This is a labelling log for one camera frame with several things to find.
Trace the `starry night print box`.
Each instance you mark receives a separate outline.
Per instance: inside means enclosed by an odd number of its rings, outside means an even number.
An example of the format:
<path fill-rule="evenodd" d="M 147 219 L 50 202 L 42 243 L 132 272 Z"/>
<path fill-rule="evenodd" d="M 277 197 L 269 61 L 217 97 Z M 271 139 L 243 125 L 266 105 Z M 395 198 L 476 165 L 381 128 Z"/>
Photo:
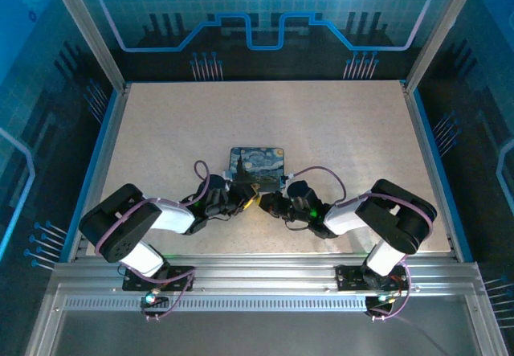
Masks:
<path fill-rule="evenodd" d="M 230 178 L 234 183 L 256 185 L 260 192 L 284 188 L 284 150 L 277 147 L 233 147 Z"/>

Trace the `right base LED board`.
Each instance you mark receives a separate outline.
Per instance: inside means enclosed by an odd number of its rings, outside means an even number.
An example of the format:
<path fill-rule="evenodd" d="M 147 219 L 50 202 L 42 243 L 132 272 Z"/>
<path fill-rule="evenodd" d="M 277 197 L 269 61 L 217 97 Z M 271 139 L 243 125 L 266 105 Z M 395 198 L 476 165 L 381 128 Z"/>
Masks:
<path fill-rule="evenodd" d="M 389 315 L 393 312 L 395 297 L 393 296 L 368 296 L 365 298 L 365 307 L 370 315 Z"/>

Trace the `base led board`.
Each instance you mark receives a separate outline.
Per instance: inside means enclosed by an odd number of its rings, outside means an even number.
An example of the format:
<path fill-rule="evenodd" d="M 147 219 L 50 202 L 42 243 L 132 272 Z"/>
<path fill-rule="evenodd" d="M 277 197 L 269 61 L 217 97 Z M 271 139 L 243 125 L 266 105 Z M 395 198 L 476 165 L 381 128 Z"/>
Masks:
<path fill-rule="evenodd" d="M 148 292 L 141 298 L 142 309 L 163 309 L 169 306 L 169 298 L 155 292 Z"/>
<path fill-rule="evenodd" d="M 389 315 L 393 312 L 395 297 L 393 296 L 368 296 L 365 298 L 365 307 L 370 315 Z"/>

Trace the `aluminium mounting rail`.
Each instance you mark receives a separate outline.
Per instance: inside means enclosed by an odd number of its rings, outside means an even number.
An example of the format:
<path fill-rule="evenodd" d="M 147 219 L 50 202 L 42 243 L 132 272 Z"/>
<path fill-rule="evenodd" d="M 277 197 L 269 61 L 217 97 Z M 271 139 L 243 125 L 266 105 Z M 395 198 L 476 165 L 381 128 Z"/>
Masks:
<path fill-rule="evenodd" d="M 169 263 L 193 266 L 194 295 L 335 295 L 335 267 L 360 265 L 363 256 L 348 254 L 305 255 L 184 255 Z M 415 297 L 483 294 L 485 287 L 475 263 L 449 256 L 416 255 L 408 259 L 411 292 Z M 72 294 L 117 295 L 122 276 L 117 264 L 97 256 L 57 264 L 50 287 Z"/>

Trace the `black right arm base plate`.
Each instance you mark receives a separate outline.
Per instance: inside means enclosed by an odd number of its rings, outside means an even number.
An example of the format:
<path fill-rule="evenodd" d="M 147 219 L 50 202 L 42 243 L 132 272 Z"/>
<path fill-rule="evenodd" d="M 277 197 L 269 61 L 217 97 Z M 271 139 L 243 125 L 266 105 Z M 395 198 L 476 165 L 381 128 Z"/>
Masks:
<path fill-rule="evenodd" d="M 401 265 L 381 276 L 364 265 L 341 264 L 335 267 L 335 280 L 339 291 L 403 292 L 408 286 L 408 276 Z"/>

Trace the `aluminium frame post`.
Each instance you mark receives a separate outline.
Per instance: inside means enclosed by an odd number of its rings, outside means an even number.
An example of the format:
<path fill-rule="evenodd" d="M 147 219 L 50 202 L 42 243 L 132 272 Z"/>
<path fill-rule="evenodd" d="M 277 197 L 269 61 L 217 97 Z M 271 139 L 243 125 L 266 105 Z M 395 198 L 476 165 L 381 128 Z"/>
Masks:
<path fill-rule="evenodd" d="M 62 0 L 75 25 L 84 37 L 96 61 L 117 92 L 124 92 L 125 80 L 106 42 L 96 26 L 84 0 Z"/>
<path fill-rule="evenodd" d="M 467 0 L 448 0 L 407 76 L 405 83 L 406 94 L 412 95 L 414 93 L 449 31 L 455 25 L 455 21 L 466 2 Z"/>

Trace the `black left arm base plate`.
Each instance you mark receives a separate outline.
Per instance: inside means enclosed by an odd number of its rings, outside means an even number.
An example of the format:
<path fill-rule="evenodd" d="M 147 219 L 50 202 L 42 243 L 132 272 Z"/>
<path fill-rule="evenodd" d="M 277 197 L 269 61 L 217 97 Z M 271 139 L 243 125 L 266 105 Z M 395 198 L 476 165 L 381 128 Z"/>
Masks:
<path fill-rule="evenodd" d="M 176 278 L 176 280 L 169 283 L 156 283 L 154 281 L 149 282 L 143 280 L 134 272 L 125 269 L 122 290 L 129 292 L 149 292 L 152 289 L 159 288 L 163 292 L 178 292 L 184 288 L 188 278 L 191 277 L 191 275 L 186 276 L 186 273 L 192 270 L 194 270 L 194 268 L 191 266 L 172 266 L 165 264 L 154 276 L 150 277 L 154 280 L 167 280 L 169 278 Z"/>

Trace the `left base LED board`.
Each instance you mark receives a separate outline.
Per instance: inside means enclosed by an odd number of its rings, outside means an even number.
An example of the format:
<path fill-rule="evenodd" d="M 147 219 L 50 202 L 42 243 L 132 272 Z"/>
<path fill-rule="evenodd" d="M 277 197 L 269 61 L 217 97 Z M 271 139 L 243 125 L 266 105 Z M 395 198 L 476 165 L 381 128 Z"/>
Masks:
<path fill-rule="evenodd" d="M 169 298 L 155 292 L 148 292 L 141 298 L 142 309 L 163 309 L 169 306 Z"/>

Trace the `aluminium table side rail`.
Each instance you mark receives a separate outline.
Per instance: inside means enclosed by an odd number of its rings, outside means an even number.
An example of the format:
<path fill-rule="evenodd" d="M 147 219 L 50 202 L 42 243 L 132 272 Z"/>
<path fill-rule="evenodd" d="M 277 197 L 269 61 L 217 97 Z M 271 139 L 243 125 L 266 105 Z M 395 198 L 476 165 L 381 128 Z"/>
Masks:
<path fill-rule="evenodd" d="M 453 220 L 449 206 L 447 204 L 446 195 L 444 192 L 443 182 L 439 175 L 437 162 L 434 155 L 434 140 L 431 132 L 426 112 L 415 94 L 410 93 L 406 88 L 406 80 L 399 80 L 399 84 L 404 96 L 406 107 L 408 109 L 414 132 L 418 141 L 418 145 L 422 154 L 422 158 L 426 167 L 426 172 L 430 181 L 434 200 L 437 209 L 438 224 L 434 225 L 434 231 L 431 238 L 434 238 L 437 233 L 443 232 L 443 242 L 447 244 L 448 251 L 432 252 L 432 256 L 449 257 L 452 260 L 458 260 L 459 256 L 455 254 L 455 245 L 452 239 L 453 233 Z"/>
<path fill-rule="evenodd" d="M 69 263 L 75 260 L 81 240 L 80 220 L 101 201 L 131 86 L 131 83 L 127 83 L 124 91 L 112 95 L 109 101 L 61 251 L 59 258 L 61 263 Z"/>

